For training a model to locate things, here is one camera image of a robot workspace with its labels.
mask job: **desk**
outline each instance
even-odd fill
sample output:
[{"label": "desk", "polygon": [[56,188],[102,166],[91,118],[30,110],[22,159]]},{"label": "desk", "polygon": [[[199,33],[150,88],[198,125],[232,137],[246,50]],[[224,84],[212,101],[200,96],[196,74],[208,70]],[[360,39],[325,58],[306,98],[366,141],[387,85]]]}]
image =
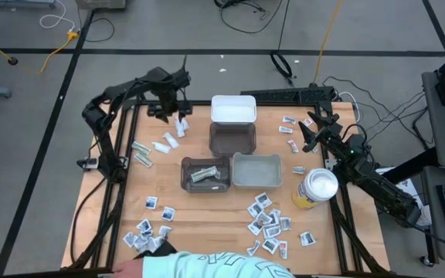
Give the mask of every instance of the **desk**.
[{"label": "desk", "polygon": [[[173,119],[166,125],[153,117],[146,117],[146,107],[141,107],[135,140],[150,145],[152,141],[165,141],[164,132],[176,134]],[[348,126],[355,122],[350,103],[334,103],[334,112],[340,115],[339,123]],[[282,211],[282,216],[292,219],[292,230],[282,232],[278,238],[288,241],[288,259],[282,260],[277,253],[271,256],[262,247],[256,256],[273,260],[290,268],[292,273],[321,273],[340,274],[338,251],[335,242],[330,206],[326,202],[309,211],[299,209],[291,199],[291,192],[297,190],[297,185],[304,178],[303,175],[292,173],[292,167],[302,165],[309,171],[312,168],[322,167],[321,153],[300,152],[293,154],[288,140],[293,139],[301,148],[304,139],[297,125],[282,122],[284,115],[303,120],[306,112],[313,111],[308,107],[257,107],[256,135],[257,147],[255,154],[278,153],[282,157],[283,185],[267,194],[273,201],[268,208]],[[209,125],[210,107],[194,106],[193,115],[188,116],[190,129],[184,138],[179,138],[180,147],[172,149],[169,154],[152,151],[151,160],[155,163],[152,168],[146,168],[133,160],[127,180],[126,195],[121,215],[120,231],[117,239],[115,263],[132,259],[137,254],[124,244],[122,238],[127,232],[137,232],[135,226],[142,219],[149,219],[157,234],[160,225],[173,228],[169,234],[169,242],[177,249],[192,253],[214,253],[230,251],[246,254],[255,239],[263,242],[263,236],[254,236],[246,227],[253,220],[246,208],[254,202],[254,197],[261,190],[239,190],[233,186],[226,193],[190,194],[181,189],[180,165],[181,160],[188,156],[191,158],[210,158]],[[278,127],[284,125],[293,127],[292,134],[280,134]],[[111,129],[111,136],[117,132],[117,121]],[[102,176],[96,171],[86,173],[83,178],[80,196],[77,204],[95,186]],[[88,200],[83,207],[77,223],[76,254],[78,256],[87,247],[89,241],[97,231],[97,222],[100,215],[104,195],[104,186]],[[373,199],[361,189],[350,185],[350,200],[355,217],[356,232],[369,252],[377,259],[379,264],[389,269],[386,249],[377,217]],[[145,206],[147,196],[158,197],[156,210],[148,210]],[[173,222],[161,219],[164,206],[175,208],[176,215]],[[302,247],[299,234],[311,231],[317,240],[313,246]],[[105,249],[109,237],[106,236],[99,266],[105,262]],[[63,256],[63,266],[70,265],[70,240],[66,245]],[[345,240],[347,250],[350,244]],[[352,270],[351,253],[347,252],[348,266]]]},{"label": "desk", "polygon": [[435,147],[386,172],[384,177],[395,184],[420,173],[425,166],[445,167],[445,106],[436,90],[439,80],[435,73],[424,73],[422,81]]},{"label": "desk", "polygon": [[[445,239],[445,216],[436,190],[437,185],[445,185],[445,169],[433,166],[425,167],[422,171],[422,183],[430,204],[433,232],[441,239]],[[445,259],[445,244],[435,241],[434,245],[437,255]]]}]

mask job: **gray floor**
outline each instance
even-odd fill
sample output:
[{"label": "gray floor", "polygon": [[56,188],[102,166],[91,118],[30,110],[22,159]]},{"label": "gray floor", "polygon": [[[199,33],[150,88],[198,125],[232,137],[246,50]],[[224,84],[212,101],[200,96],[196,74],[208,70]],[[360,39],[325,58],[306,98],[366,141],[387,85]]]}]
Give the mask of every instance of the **gray floor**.
[{"label": "gray floor", "polygon": [[[78,25],[76,6],[64,0],[67,18]],[[257,0],[273,12],[278,1]],[[445,32],[445,0],[430,0]],[[130,1],[124,12],[101,12],[116,26],[111,40],[86,43],[86,49],[274,49],[279,42],[284,18],[284,0],[275,19],[260,34],[247,35],[225,27],[212,0]],[[334,9],[334,0],[291,0],[283,49],[320,48],[321,40]],[[0,9],[0,46],[9,48],[56,48],[64,43],[70,25],[62,22],[54,29],[42,29],[39,18],[60,10],[9,7]],[[257,29],[259,14],[246,6],[225,12],[227,21],[240,28]],[[89,39],[110,32],[103,22],[94,24]],[[343,4],[331,32],[327,49],[335,50],[423,50],[442,51],[443,47],[421,0],[348,0]],[[39,68],[44,55],[16,55],[21,63]],[[11,224],[51,109],[56,100],[71,55],[54,56],[43,75],[28,74],[8,66],[0,56],[0,86],[10,86],[13,98],[0,99],[0,249]],[[297,86],[307,86],[313,78],[316,56],[288,56],[297,75]],[[332,75],[351,79],[370,90],[374,98],[389,109],[396,108],[420,92],[424,71],[432,71],[445,58],[340,57],[323,58],[318,81]],[[86,155],[91,132],[80,112],[84,105],[106,86],[143,75],[154,66],[176,70],[182,56],[82,55],[59,116],[53,139],[17,238],[6,273],[57,270],[61,263],[82,172],[75,160]],[[241,90],[286,88],[287,83],[274,69],[268,56],[197,55],[189,56],[187,69],[192,85],[189,98],[210,99],[215,94],[238,94]],[[348,83],[329,80],[339,92],[348,91],[356,100],[375,106],[382,116],[387,113],[360,90]],[[422,98],[405,114],[424,108]],[[371,127],[377,120],[372,109],[360,106],[362,124]],[[410,126],[413,117],[404,122]],[[369,130],[369,136],[385,124]],[[419,122],[427,140],[430,122]],[[420,143],[399,123],[371,141],[373,154],[383,165],[396,165],[423,151]],[[438,277],[445,275],[445,262],[428,269],[418,263],[425,255],[425,240],[417,231],[402,229],[390,219],[380,218],[389,262],[393,270],[406,275]]]}]

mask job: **wooden tabletop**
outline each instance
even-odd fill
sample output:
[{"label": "wooden tabletop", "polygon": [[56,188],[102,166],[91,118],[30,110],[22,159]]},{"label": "wooden tabletop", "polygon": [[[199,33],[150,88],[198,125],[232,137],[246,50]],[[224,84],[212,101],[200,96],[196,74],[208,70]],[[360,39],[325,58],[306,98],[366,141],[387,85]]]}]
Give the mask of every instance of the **wooden tabletop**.
[{"label": "wooden tabletop", "polygon": [[[166,125],[158,119],[146,116],[146,107],[142,107],[138,120],[135,140],[151,146],[151,142],[159,141],[168,144],[162,137],[169,131],[176,135],[173,119]],[[343,127],[353,124],[355,117],[350,103],[333,103],[333,110],[339,114],[339,123]],[[298,125],[283,123],[284,115],[303,120],[307,107],[258,107],[256,125],[256,150],[254,154],[279,154],[282,158],[283,184],[280,188],[269,190],[267,194],[273,204],[267,208],[281,210],[282,216],[291,217],[291,230],[282,232],[277,238],[288,241],[288,259],[281,259],[279,252],[274,255],[260,247],[255,256],[275,261],[289,268],[295,274],[340,274],[338,252],[334,237],[331,210],[328,202],[310,210],[299,209],[291,198],[291,193],[297,190],[299,182],[305,177],[292,172],[293,166],[304,166],[307,173],[313,168],[323,165],[321,152],[305,154],[291,152],[288,140],[293,139],[298,148],[304,145]],[[180,147],[171,149],[169,154],[152,151],[150,159],[154,162],[151,168],[146,168],[132,159],[124,198],[121,225],[117,238],[117,250],[114,263],[132,259],[137,254],[124,242],[127,232],[139,233],[135,226],[143,219],[149,219],[155,235],[161,225],[173,228],[169,234],[169,242],[178,251],[191,253],[216,253],[229,251],[246,255],[246,249],[253,246],[256,239],[264,241],[262,233],[255,236],[246,227],[253,220],[246,208],[255,202],[254,197],[262,190],[245,190],[230,187],[225,193],[198,193],[184,191],[180,185],[181,160],[190,158],[212,158],[209,150],[210,107],[194,106],[193,115],[187,118],[190,128],[186,136],[178,138]],[[292,134],[281,134],[278,127],[292,127]],[[311,129],[317,131],[317,125]],[[117,121],[111,129],[111,137],[115,138]],[[84,175],[79,204],[87,193],[102,179],[97,171]],[[97,231],[97,223],[104,198],[103,185],[85,204],[76,226],[75,257],[88,245]],[[386,249],[373,199],[361,189],[349,185],[352,210],[355,217],[356,232],[365,247],[377,259],[379,264],[389,268]],[[155,210],[145,208],[147,196],[158,197],[158,207]],[[176,209],[173,222],[162,220],[161,214],[165,206]],[[299,235],[310,231],[317,243],[312,246],[301,246]],[[345,248],[350,250],[346,236]],[[100,266],[104,265],[105,254],[109,243],[109,235],[103,242],[103,252]],[[347,252],[348,268],[353,270],[351,253]],[[66,245],[62,266],[70,265],[70,239]]]}]

